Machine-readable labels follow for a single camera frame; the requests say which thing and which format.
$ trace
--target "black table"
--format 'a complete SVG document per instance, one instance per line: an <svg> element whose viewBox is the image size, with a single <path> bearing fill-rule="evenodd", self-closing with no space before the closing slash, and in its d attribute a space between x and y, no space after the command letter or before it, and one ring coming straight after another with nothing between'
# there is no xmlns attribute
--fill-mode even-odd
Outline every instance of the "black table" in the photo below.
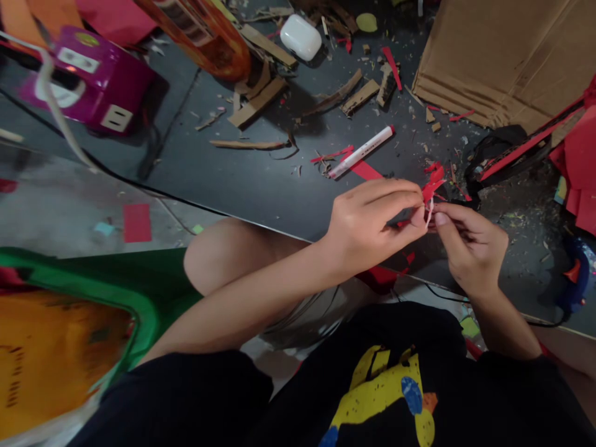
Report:
<svg viewBox="0 0 596 447"><path fill-rule="evenodd" d="M269 5L273 3L285 6L281 0L267 2ZM242 12L251 16L260 6L261 1L255 0ZM487 133L466 120L449 122L447 115L437 112L435 117L442 129L433 133L425 122L424 109L406 90L402 94L394 93L386 110L378 108L373 99L357 110L351 119L336 107L322 115L303 118L302 125L296 125L294 118L320 101L313 95L333 93L358 68L362 69L365 78L375 79L380 84L382 73L377 57L382 55L382 47L391 48L395 59L401 62L402 82L412 84L434 14L426 11L424 19L417 19L415 11L394 10L389 2L354 4L350 10L357 15L371 12L373 6L373 12L379 18L378 32L358 34L350 55L342 45L335 50L327 48L332 60L323 58L316 68L300 64L296 71L298 76L288 80L290 88L286 91L285 103L281 104L277 98L242 133L251 141L275 141L285 140L286 129L293 129L300 152L288 160L273 157L289 155L292 148L270 154L215 148L209 143L211 139L236 140L240 136L238 129L226 119L232 113L232 105L217 96L231 97L233 86L198 70L176 45L162 47L165 56L152 53L150 57L151 66L167 80L169 89L163 99L156 95L160 105L153 123L165 144L159 156L161 161L146 181L139 181L137 177L147 153L146 129L140 129L128 138L96 138L89 135L84 126L72 122L70 125L82 147L126 179L210 210L316 241L327 229L334 197L363 181L351 172L338 181L324 178L309 163L316 156L316 150L324 154L348 145L358 147L385 126L393 124L396 134L366 161L383 175L424 185L427 182L423 172L427 165L425 159L440 160L445 166L456 163L458 170L463 170L472 149ZM253 25L264 34L275 30L272 22ZM365 43L371 47L371 54L366 55L368 61L359 61L365 57L362 48ZM9 61L0 66L0 87L15 95L15 88L24 75L24 69ZM227 113L215 124L200 132L194 130L209 118L209 112L222 106L226 107ZM377 116L373 109L379 109L380 115ZM29 110L53 122L45 111ZM200 115L202 120L193 114ZM74 159L59 135L6 100L0 108L0 119L0 127L25 135L27 146ZM295 167L300 165L298 176ZM511 246L500 282L503 291L521 312L547 321L560 318L561 311L555 308L554 301L566 285L561 273L571 267L561 245L562 226L568 218L560 213L560 206L552 200L557 181L557 172L545 163L540 169L522 173L510 182L493 187L482 205L482 213L501 224L510 235ZM450 185L447 194L449 198L461 198ZM404 253L398 253L387 261L386 266L401 271L407 266L405 253L412 250L416 253L410 266L412 276L458 290L449 274L445 251L435 235L427 235ZM551 256L541 262L549 252ZM565 324L566 327L596 336L596 325L591 324L596 317L596 304L592 298L593 295L585 308Z"/></svg>

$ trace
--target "power socket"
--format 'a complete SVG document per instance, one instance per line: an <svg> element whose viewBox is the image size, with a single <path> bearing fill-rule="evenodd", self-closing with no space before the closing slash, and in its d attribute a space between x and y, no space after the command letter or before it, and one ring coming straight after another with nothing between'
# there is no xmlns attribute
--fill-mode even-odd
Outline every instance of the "power socket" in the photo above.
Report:
<svg viewBox="0 0 596 447"><path fill-rule="evenodd" d="M60 49L60 53L58 53L58 59L91 74L95 73L97 67L99 66L98 60L83 56L82 54L66 47L62 47Z"/></svg>
<svg viewBox="0 0 596 447"><path fill-rule="evenodd" d="M132 112L112 104L101 121L101 125L116 132L124 133L131 118Z"/></svg>

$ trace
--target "orange object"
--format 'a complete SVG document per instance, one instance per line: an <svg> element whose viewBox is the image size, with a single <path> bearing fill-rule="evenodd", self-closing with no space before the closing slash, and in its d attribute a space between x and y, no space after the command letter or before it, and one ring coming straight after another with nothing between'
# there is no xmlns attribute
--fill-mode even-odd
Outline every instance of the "orange object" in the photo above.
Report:
<svg viewBox="0 0 596 447"><path fill-rule="evenodd" d="M120 359L130 315L40 290L0 297L0 440L89 398Z"/></svg>
<svg viewBox="0 0 596 447"><path fill-rule="evenodd" d="M64 25L83 29L83 21L76 10L75 0L27 0L31 14L58 40Z"/></svg>
<svg viewBox="0 0 596 447"><path fill-rule="evenodd" d="M29 11L27 0L0 0L0 14L5 32L27 43L48 49ZM35 50L23 47L18 43L11 43L11 45L25 53L39 57Z"/></svg>
<svg viewBox="0 0 596 447"><path fill-rule="evenodd" d="M574 284L577 284L577 277L579 276L579 269L581 266L582 263L576 259L576 264L571 268L571 270L563 273L563 275L567 276Z"/></svg>
<svg viewBox="0 0 596 447"><path fill-rule="evenodd" d="M226 81L248 79L246 42L210 0L135 0L201 68Z"/></svg>

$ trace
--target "white cable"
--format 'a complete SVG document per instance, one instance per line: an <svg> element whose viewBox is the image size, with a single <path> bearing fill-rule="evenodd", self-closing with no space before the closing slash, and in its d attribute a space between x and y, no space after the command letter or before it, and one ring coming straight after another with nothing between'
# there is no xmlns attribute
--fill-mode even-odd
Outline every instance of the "white cable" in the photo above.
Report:
<svg viewBox="0 0 596 447"><path fill-rule="evenodd" d="M89 166L89 169L94 174L100 172L101 169L89 159L89 157L85 154L85 152L83 152L83 150L79 146L79 143L76 142L75 136L71 132L70 127L66 123L66 119L64 118L64 115L62 114L62 111L60 110L60 107L56 102L56 97L54 96L54 93L52 92L52 87L50 86L50 79L52 78L52 73L54 72L54 63L52 62L50 54L41 47L31 45L30 43L24 42L21 39L13 37L10 34L7 34L3 31L0 31L0 35L4 38L7 38L9 40L12 40L13 42L22 45L23 47L31 48L32 50L35 50L36 52L41 54L42 67L39 70L39 74L37 75L37 82L41 82L43 92L45 93L46 101L48 103L48 106L50 107L50 112L52 113L52 117L58 125L58 128L62 131L62 134L66 139L66 142L68 143L74 154L79 158L79 160L81 160L84 164Z"/></svg>

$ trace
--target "yellow graphic print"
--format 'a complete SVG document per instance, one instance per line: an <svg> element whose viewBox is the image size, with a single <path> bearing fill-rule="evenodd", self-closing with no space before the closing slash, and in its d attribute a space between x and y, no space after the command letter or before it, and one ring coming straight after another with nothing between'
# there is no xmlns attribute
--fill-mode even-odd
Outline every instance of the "yellow graphic print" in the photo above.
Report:
<svg viewBox="0 0 596 447"><path fill-rule="evenodd" d="M341 398L320 446L334 446L342 424L361 424L399 399L406 399L414 416L420 447L432 445L437 398L435 393L425 394L422 389L418 354L412 355L408 349L401 355L399 364L387 369L390 353L382 346L373 346L362 355L352 375L350 390ZM368 371L371 373L366 381Z"/></svg>

